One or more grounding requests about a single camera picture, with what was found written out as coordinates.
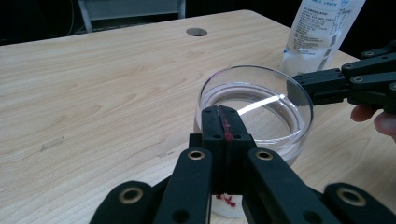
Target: glass rim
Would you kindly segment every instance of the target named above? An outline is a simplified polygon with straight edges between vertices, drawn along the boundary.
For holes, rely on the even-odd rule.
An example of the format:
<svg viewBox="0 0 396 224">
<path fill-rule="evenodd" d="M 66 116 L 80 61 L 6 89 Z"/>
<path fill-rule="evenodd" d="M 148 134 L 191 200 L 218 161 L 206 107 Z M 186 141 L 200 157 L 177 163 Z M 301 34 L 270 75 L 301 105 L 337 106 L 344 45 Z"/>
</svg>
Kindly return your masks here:
<svg viewBox="0 0 396 224">
<path fill-rule="evenodd" d="M 304 138 L 309 134 L 309 131 L 311 130 L 312 123 L 313 123 L 313 120 L 314 120 L 314 108 L 313 108 L 314 106 L 313 106 L 311 97 L 309 97 L 308 93 L 307 93 L 306 90 L 300 85 L 300 83 L 298 83 L 298 82 L 297 82 L 296 80 L 294 80 L 292 77 L 289 77 L 288 75 L 286 75 L 286 74 L 284 74 L 284 73 L 282 73 L 282 72 L 280 72 L 280 71 L 277 71 L 277 70 L 275 70 L 275 69 L 269 68 L 269 67 L 246 64 L 246 65 L 231 66 L 231 67 L 228 67 L 228 68 L 224 68 L 224 69 L 219 70 L 218 72 L 216 72 L 215 74 L 213 74 L 212 76 L 210 76 L 210 78 L 208 78 L 208 79 L 206 80 L 204 86 L 201 88 L 201 92 L 200 92 L 200 95 L 199 95 L 199 101 L 198 101 L 198 104 L 199 104 L 199 107 L 200 107 L 201 111 L 204 109 L 204 108 L 201 108 L 201 102 L 202 102 L 202 96 L 203 96 L 204 89 L 205 89 L 206 85 L 207 85 L 207 84 L 210 82 L 210 80 L 212 80 L 213 78 L 215 78 L 215 77 L 217 77 L 217 76 L 219 76 L 219 75 L 221 75 L 221 74 L 223 74 L 223 73 L 225 73 L 225 72 L 227 72 L 227 71 L 229 71 L 229 70 L 235 69 L 235 68 L 258 68 L 258 69 L 264 69 L 264 70 L 267 70 L 267 71 L 270 71 L 270 72 L 273 72 L 273 73 L 276 73 L 276 74 L 282 76 L 282 77 L 285 78 L 287 81 L 290 81 L 293 85 L 295 85 L 296 87 L 298 87 L 298 89 L 304 94 L 304 96 L 305 96 L 305 98 L 306 98 L 306 100 L 307 100 L 307 102 L 308 102 L 309 111 L 310 111 L 310 117 L 309 117 L 309 123 L 308 123 L 308 125 L 307 125 L 307 127 L 306 127 L 305 132 L 302 133 L 302 135 L 299 135 L 298 138 L 291 138 L 291 142 L 295 142 L 295 141 L 299 141 L 300 139 L 304 139 Z M 292 134 L 289 134 L 289 135 L 287 135 L 287 136 L 283 136 L 283 137 L 280 137 L 280 138 L 274 138 L 274 139 L 265 139 L 265 140 L 258 139 L 258 140 L 255 140 L 255 142 L 256 142 L 256 143 L 260 143 L 260 142 L 273 142 L 273 141 L 275 141 L 275 140 L 288 139 L 288 137 L 291 137 L 291 136 L 293 136 L 293 135 L 295 135 L 295 133 L 292 133 Z"/>
</svg>

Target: wood grain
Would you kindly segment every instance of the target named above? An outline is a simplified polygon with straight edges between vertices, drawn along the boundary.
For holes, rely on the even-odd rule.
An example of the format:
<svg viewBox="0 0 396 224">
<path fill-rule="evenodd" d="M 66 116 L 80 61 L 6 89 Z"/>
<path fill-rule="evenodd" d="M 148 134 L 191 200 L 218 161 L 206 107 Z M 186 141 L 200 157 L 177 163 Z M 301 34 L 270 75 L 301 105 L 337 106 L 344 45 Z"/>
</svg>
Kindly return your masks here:
<svg viewBox="0 0 396 224">
<path fill-rule="evenodd" d="M 0 47 L 0 220 L 89 223 L 117 185 L 160 182 L 187 148 L 205 80 L 233 65 L 277 69 L 288 34 L 243 10 Z M 352 61 L 339 52 L 332 67 Z M 351 108 L 315 108 L 292 168 L 315 189 L 351 183 L 396 212 L 395 145 Z"/>
</svg>

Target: finger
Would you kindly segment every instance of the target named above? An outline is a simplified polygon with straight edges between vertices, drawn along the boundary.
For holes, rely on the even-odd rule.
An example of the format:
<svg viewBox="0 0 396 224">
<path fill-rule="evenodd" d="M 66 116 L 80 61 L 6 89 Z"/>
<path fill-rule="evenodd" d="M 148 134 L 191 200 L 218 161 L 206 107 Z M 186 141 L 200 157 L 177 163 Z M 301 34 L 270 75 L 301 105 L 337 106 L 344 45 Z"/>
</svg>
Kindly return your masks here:
<svg viewBox="0 0 396 224">
<path fill-rule="evenodd" d="M 376 108 L 370 105 L 356 105 L 355 108 L 353 108 L 350 117 L 357 122 L 361 122 L 370 119 L 375 111 Z"/>
<path fill-rule="evenodd" d="M 396 137 L 396 115 L 382 112 L 375 120 L 374 125 L 379 133 Z"/>
</svg>

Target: wooden table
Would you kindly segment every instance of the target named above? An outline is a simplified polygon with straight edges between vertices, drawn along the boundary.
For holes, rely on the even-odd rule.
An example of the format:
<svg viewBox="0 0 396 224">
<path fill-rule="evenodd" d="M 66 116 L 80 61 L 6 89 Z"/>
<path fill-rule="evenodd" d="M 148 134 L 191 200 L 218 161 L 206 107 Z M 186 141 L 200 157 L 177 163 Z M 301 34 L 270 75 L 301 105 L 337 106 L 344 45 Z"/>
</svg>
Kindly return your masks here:
<svg viewBox="0 0 396 224">
<path fill-rule="evenodd" d="M 206 79 L 240 64 L 277 69 L 288 34 L 236 11 L 1 47 L 0 220 L 88 223 L 117 185 L 155 185 L 187 148 Z M 353 61 L 339 52 L 332 67 Z M 347 182 L 396 212 L 395 144 L 351 108 L 315 107 L 292 168 L 314 189 Z"/>
</svg>

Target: white strip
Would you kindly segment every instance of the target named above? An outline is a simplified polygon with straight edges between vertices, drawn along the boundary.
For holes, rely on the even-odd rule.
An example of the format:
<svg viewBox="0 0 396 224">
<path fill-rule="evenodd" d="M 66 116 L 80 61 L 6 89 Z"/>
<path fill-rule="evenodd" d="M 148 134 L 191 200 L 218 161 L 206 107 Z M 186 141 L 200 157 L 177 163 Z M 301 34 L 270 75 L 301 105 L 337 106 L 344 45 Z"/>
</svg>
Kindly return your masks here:
<svg viewBox="0 0 396 224">
<path fill-rule="evenodd" d="M 270 104 L 272 102 L 278 101 L 278 100 L 283 99 L 283 98 L 285 98 L 285 95 L 284 94 L 280 94 L 280 95 L 277 95 L 277 96 L 272 96 L 270 98 L 260 100 L 258 102 L 255 102 L 253 104 L 247 105 L 244 108 L 238 110 L 238 114 L 239 114 L 239 116 L 241 116 L 241 115 L 249 112 L 250 110 L 257 109 L 257 108 L 259 108 L 259 107 L 261 107 L 263 105 L 268 105 L 268 104 Z"/>
</svg>

